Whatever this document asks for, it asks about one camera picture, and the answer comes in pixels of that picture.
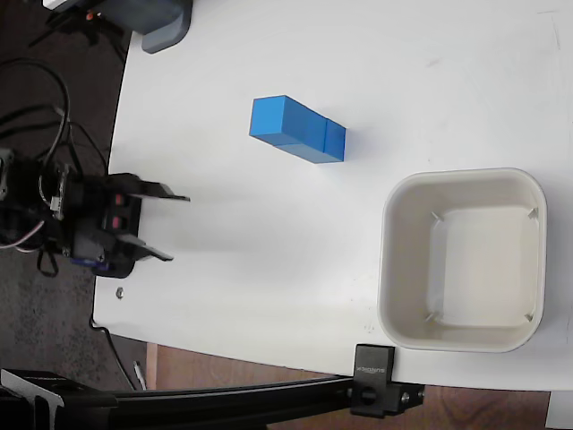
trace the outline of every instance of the square bowl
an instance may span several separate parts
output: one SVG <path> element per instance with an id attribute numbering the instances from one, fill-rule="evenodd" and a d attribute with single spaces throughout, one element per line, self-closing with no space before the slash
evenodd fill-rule
<path id="1" fill-rule="evenodd" d="M 515 168 L 422 173 L 391 193 L 379 317 L 397 345 L 507 352 L 539 326 L 547 203 Z"/>

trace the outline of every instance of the black cable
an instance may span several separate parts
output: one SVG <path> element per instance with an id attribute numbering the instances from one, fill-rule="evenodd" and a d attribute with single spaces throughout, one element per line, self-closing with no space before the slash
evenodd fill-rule
<path id="1" fill-rule="evenodd" d="M 72 125 L 68 125 L 68 136 L 65 141 L 66 146 L 68 147 L 68 151 L 70 151 L 70 157 L 72 158 L 72 163 L 75 166 L 75 170 L 80 176 L 83 177 L 83 168 L 81 168 L 80 158 L 78 157 L 78 153 L 75 150 L 75 140 L 73 138 L 73 131 Z"/>
<path id="2" fill-rule="evenodd" d="M 70 121 L 70 94 L 68 92 L 67 86 L 65 85 L 65 82 L 64 82 L 64 79 L 62 78 L 62 76 L 58 72 L 56 72 L 54 69 L 52 69 L 49 65 L 47 65 L 46 63 L 44 63 L 40 60 L 36 60 L 34 58 L 14 58 L 12 60 L 6 60 L 3 62 L 0 62 L 0 71 L 2 69 L 7 69 L 7 68 L 14 67 L 17 65 L 29 65 L 29 66 L 36 67 L 39 70 L 44 71 L 57 84 L 58 88 L 62 92 L 62 98 L 64 100 L 64 109 L 63 109 L 64 114 L 62 115 L 62 119 L 60 121 L 60 126 L 58 128 L 54 142 L 52 143 L 52 146 L 50 146 L 50 149 L 49 149 L 46 157 L 44 158 L 44 160 L 42 162 L 41 173 L 43 173 L 43 171 L 46 170 L 51 159 L 54 157 L 54 152 L 56 151 L 58 144 L 62 141 L 65 126 Z"/>
<path id="3" fill-rule="evenodd" d="M 61 116 L 63 114 L 62 110 L 59 109 L 58 107 L 54 106 L 54 105 L 32 105 L 32 106 L 23 107 L 21 109 L 15 110 L 15 111 L 10 112 L 4 116 L 0 116 L 0 125 L 3 125 L 3 124 L 8 123 L 10 121 L 13 121 L 14 119 L 17 119 L 21 116 L 26 116 L 26 115 L 29 115 L 31 113 L 42 111 L 42 110 L 50 110 L 50 111 L 58 114 L 59 116 Z M 53 126 L 56 126 L 59 124 L 60 124 L 60 122 L 56 121 L 56 122 L 49 122 L 49 123 L 39 123 L 39 124 L 34 124 L 34 125 L 16 126 L 16 127 L 9 128 L 7 130 L 0 132 L 0 140 L 4 139 L 6 137 L 13 136 L 13 135 L 18 134 L 18 133 L 27 133 L 27 132 L 32 132 L 32 131 L 36 131 L 36 130 L 44 130 L 46 128 L 50 128 L 50 127 L 53 127 Z M 93 138 L 91 137 L 91 135 L 88 133 L 88 131 L 85 129 L 85 127 L 83 125 L 76 123 L 75 121 L 70 121 L 70 125 L 72 125 L 75 128 L 80 129 L 82 134 L 88 140 L 90 147 L 93 148 L 98 153 L 98 157 L 101 160 L 101 164 L 105 170 L 104 175 L 107 175 L 107 171 L 109 170 L 109 167 L 107 165 L 106 156 L 103 154 L 103 151 L 95 143 L 95 141 L 93 140 Z M 77 145 L 77 146 L 85 146 L 85 145 L 80 145 L 77 142 L 74 142 L 73 144 Z M 41 158 L 45 157 L 48 152 L 49 152 L 49 149 L 43 150 L 35 158 L 41 159 Z"/>
<path id="4" fill-rule="evenodd" d="M 72 121 L 70 123 L 70 125 L 74 128 L 78 128 L 83 135 L 86 137 L 86 139 L 88 140 L 88 142 L 90 143 L 91 147 L 98 153 L 99 159 L 101 160 L 101 164 L 103 165 L 104 169 L 105 169 L 105 173 L 104 176 L 107 176 L 107 172 L 109 170 L 109 166 L 107 165 L 107 160 L 106 157 L 104 157 L 103 152 L 101 151 L 101 149 L 99 148 L 99 146 L 95 143 L 95 141 L 93 140 L 93 138 L 91 137 L 91 135 L 88 133 L 88 131 L 84 128 L 83 125 L 76 123 L 75 121 Z"/>
<path id="5" fill-rule="evenodd" d="M 121 61 L 122 64 L 125 64 L 125 60 L 127 59 L 127 52 L 125 52 L 123 49 L 121 49 L 116 43 L 112 42 L 111 40 L 110 40 L 110 44 L 111 44 L 111 48 L 114 49 L 115 54 L 119 58 L 119 61 Z"/>
<path id="6" fill-rule="evenodd" d="M 96 322 L 93 321 L 93 311 L 92 311 L 91 315 L 90 315 L 90 328 L 94 331 L 103 331 L 106 334 L 107 343 L 109 344 L 111 351 L 114 353 L 115 361 L 117 362 L 117 365 L 119 366 L 119 370 L 121 370 L 122 375 L 124 376 L 125 380 L 129 384 L 130 388 L 134 391 L 137 391 L 137 389 L 135 388 L 135 384 L 132 381 L 132 378 L 130 378 L 129 374 L 127 374 L 127 372 L 125 371 L 124 364 L 122 363 L 122 360 L 119 358 L 119 354 L 117 354 L 117 349 L 115 349 L 114 341 L 111 339 L 111 334 L 110 334 L 109 330 L 106 327 L 94 325 L 95 323 Z"/>

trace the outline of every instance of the wire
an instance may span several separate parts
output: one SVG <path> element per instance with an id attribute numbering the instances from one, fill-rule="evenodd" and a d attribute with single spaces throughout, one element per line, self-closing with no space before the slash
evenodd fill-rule
<path id="1" fill-rule="evenodd" d="M 14 58 L 12 60 L 6 60 L 3 62 L 0 62 L 0 71 L 2 69 L 7 69 L 7 68 L 14 67 L 17 65 L 29 65 L 29 66 L 36 67 L 39 70 L 44 71 L 57 84 L 58 88 L 62 92 L 62 98 L 64 100 L 64 109 L 63 109 L 64 114 L 62 115 L 62 119 L 60 121 L 60 126 L 57 130 L 57 134 L 56 134 L 56 137 L 54 139 L 54 142 L 50 146 L 50 149 L 49 149 L 46 157 L 44 158 L 44 160 L 42 162 L 42 169 L 40 171 L 40 174 L 41 174 L 41 173 L 44 173 L 49 162 L 53 158 L 57 145 L 62 141 L 65 126 L 70 121 L 70 93 L 67 89 L 67 86 L 65 85 L 64 79 L 62 78 L 62 76 L 58 72 L 56 72 L 54 69 L 52 69 L 46 63 L 44 63 L 40 60 L 36 60 L 34 58 Z"/>
<path id="2" fill-rule="evenodd" d="M 139 361 L 133 362 L 133 371 L 135 372 L 135 376 L 137 376 L 137 380 L 140 382 L 141 388 L 146 391 L 147 383 L 145 382 L 145 376 L 143 375 L 143 371 L 141 370 L 141 363 Z"/>
<path id="3" fill-rule="evenodd" d="M 75 121 L 72 121 L 70 123 L 70 125 L 72 127 L 78 128 L 83 135 L 86 137 L 86 139 L 88 140 L 88 142 L 90 143 L 91 147 L 98 153 L 99 156 L 99 160 L 101 161 L 101 164 L 103 165 L 104 169 L 105 169 L 105 173 L 104 176 L 107 176 L 107 172 L 109 170 L 109 166 L 107 165 L 107 161 L 106 161 L 106 157 L 104 156 L 103 152 L 101 151 L 101 149 L 98 147 L 98 145 L 95 143 L 95 141 L 93 140 L 93 138 L 90 136 L 90 134 L 88 133 L 88 131 L 84 128 L 83 125 L 76 123 Z"/>
<path id="4" fill-rule="evenodd" d="M 114 42 L 110 42 L 110 43 L 111 43 L 111 48 L 114 49 L 115 54 L 119 58 L 119 61 L 121 61 L 122 64 L 125 64 L 125 60 L 127 59 L 127 53 L 123 49 L 121 49 L 117 44 L 115 44 Z"/>
<path id="5" fill-rule="evenodd" d="M 62 109 L 60 109 L 57 106 L 54 105 L 32 105 L 32 106 L 28 106 L 28 107 L 23 107 L 21 109 L 15 110 L 9 114 L 6 114 L 4 116 L 0 116 L 0 125 L 3 125 L 5 123 L 8 123 L 10 121 L 13 121 L 14 119 L 17 119 L 21 116 L 25 116 L 25 115 L 29 115 L 31 113 L 34 112 L 38 112 L 38 111 L 42 111 L 42 110 L 51 110 L 52 112 L 58 114 L 59 116 L 63 116 L 64 112 L 62 111 Z M 17 133 L 27 133 L 27 132 L 31 132 L 31 131 L 35 131 L 35 130 L 44 130 L 46 128 L 50 128 L 53 127 L 55 125 L 60 124 L 60 122 L 49 122 L 49 123 L 40 123 L 40 124 L 34 124 L 34 125 L 24 125 L 24 126 L 18 126 L 18 127 L 13 127 L 13 128 L 9 128 L 8 130 L 4 130 L 3 132 L 0 132 L 0 139 L 12 136 L 14 134 Z M 79 129 L 81 131 L 81 133 L 86 137 L 88 143 L 90 144 L 90 147 L 93 148 L 97 153 L 98 153 L 98 157 L 99 160 L 101 161 L 102 167 L 104 168 L 104 175 L 107 175 L 107 171 L 109 170 L 108 164 L 107 164 L 107 160 L 106 160 L 106 156 L 103 154 L 103 151 L 99 148 L 99 146 L 95 143 L 94 139 L 91 137 L 91 134 L 88 133 L 88 131 L 86 130 L 86 128 L 75 122 L 75 121 L 70 121 L 70 132 L 72 130 L 72 127 L 75 127 L 77 129 Z M 84 145 L 79 145 L 76 142 L 73 143 L 75 146 L 84 146 Z M 43 150 L 42 152 L 40 152 L 40 154 L 37 156 L 37 158 L 41 158 L 41 157 L 45 157 L 47 152 L 49 150 Z"/>
<path id="6" fill-rule="evenodd" d="M 80 158 L 75 150 L 75 139 L 73 138 L 72 123 L 68 125 L 68 137 L 66 140 L 66 146 L 68 151 L 70 151 L 70 157 L 72 158 L 72 163 L 79 177 L 83 177 L 83 168 L 81 167 Z"/>
<path id="7" fill-rule="evenodd" d="M 132 378 L 130 378 L 129 374 L 127 374 L 127 371 L 125 370 L 124 364 L 122 363 L 122 360 L 119 358 L 119 354 L 117 354 L 117 349 L 115 349 L 114 341 L 111 339 L 111 334 L 109 333 L 109 330 L 106 327 L 103 327 L 101 325 L 94 325 L 95 323 L 96 322 L 93 321 L 93 311 L 91 311 L 90 328 L 94 331 L 103 331 L 106 334 L 107 343 L 109 344 L 109 347 L 111 348 L 111 352 L 114 353 L 115 361 L 117 362 L 117 365 L 119 366 L 119 370 L 121 370 L 122 375 L 124 376 L 125 380 L 129 384 L 130 388 L 134 391 L 137 391 L 137 389 L 135 388 L 135 384 L 132 381 Z"/>
<path id="8" fill-rule="evenodd" d="M 29 254 L 29 253 L 35 253 L 36 251 L 39 251 L 42 247 L 39 246 L 37 248 L 28 249 L 28 248 L 21 248 L 19 246 L 15 246 L 15 248 L 16 248 L 16 251 L 19 251 L 19 252 L 24 253 L 24 254 Z"/>
<path id="9" fill-rule="evenodd" d="M 28 233 L 26 233 L 24 236 L 22 236 L 20 239 L 18 239 L 15 242 L 12 242 L 11 244 L 6 244 L 6 245 L 0 245 L 0 249 L 10 249 L 10 248 L 15 248 L 18 245 L 23 244 L 24 242 L 26 242 L 28 239 L 30 239 L 32 236 L 34 236 L 36 233 L 39 232 L 39 230 L 44 227 L 44 221 L 40 221 L 35 228 L 33 228 L 32 230 L 30 230 Z"/>
<path id="10" fill-rule="evenodd" d="M 38 176 L 38 189 L 39 189 L 39 196 L 42 199 L 42 201 L 47 205 L 48 208 L 51 208 L 52 205 L 44 195 L 44 186 L 42 185 L 42 175 Z"/>

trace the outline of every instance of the dark carpet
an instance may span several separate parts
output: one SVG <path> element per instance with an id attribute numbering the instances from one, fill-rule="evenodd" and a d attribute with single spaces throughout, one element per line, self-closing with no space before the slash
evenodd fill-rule
<path id="1" fill-rule="evenodd" d="M 0 61 L 26 56 L 50 63 L 68 85 L 71 118 L 89 130 L 107 156 L 124 61 L 107 39 L 90 47 L 81 34 L 56 33 L 28 48 L 46 29 L 48 15 L 40 1 L 0 1 Z M 0 116 L 38 103 L 61 106 L 57 87 L 43 73 L 31 68 L 0 73 Z M 36 114 L 13 125 L 50 120 L 54 118 L 49 114 Z M 0 146 L 36 154 L 51 144 L 55 131 L 13 135 Z M 93 150 L 81 147 L 78 152 L 86 173 L 101 170 Z M 68 155 L 60 150 L 57 157 L 66 159 Z M 65 259 L 58 263 L 58 277 L 48 279 L 37 272 L 35 254 L 0 252 L 0 368 L 48 370 L 94 388 L 127 389 L 105 335 L 88 326 L 94 277 Z M 118 337 L 114 341 L 133 374 L 133 360 L 145 363 L 145 344 Z"/>

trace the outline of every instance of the white table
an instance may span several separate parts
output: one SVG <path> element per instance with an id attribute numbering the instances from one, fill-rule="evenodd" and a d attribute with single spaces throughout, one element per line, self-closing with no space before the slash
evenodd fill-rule
<path id="1" fill-rule="evenodd" d="M 391 344 L 376 305 L 391 188 L 415 172 L 523 168 L 549 203 L 539 330 L 507 354 L 401 349 L 394 379 L 573 390 L 570 2 L 196 0 L 179 45 L 150 56 L 140 44 L 111 168 L 192 203 L 144 203 L 141 238 L 175 260 L 98 279 L 96 321 L 172 347 L 351 374 L 357 343 Z M 347 127 L 346 161 L 313 165 L 250 138 L 252 100 L 277 94 Z"/>

